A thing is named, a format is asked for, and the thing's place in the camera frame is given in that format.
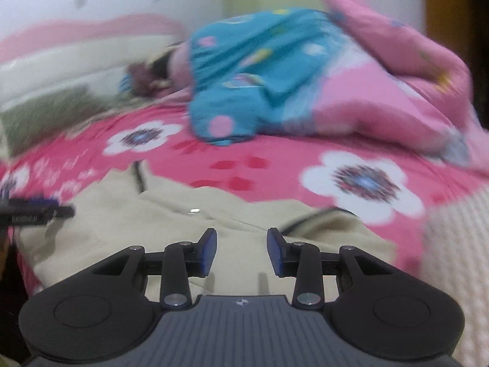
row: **green pillow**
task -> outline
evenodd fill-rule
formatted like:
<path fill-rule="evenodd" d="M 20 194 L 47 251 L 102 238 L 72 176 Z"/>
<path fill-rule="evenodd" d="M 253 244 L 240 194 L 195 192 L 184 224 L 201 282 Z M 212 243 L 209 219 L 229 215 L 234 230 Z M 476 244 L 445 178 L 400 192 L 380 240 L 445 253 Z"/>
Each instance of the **green pillow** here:
<path fill-rule="evenodd" d="M 38 143 L 58 135 L 107 110 L 107 101 L 74 87 L 29 99 L 0 111 L 4 157 L 16 157 Z"/>

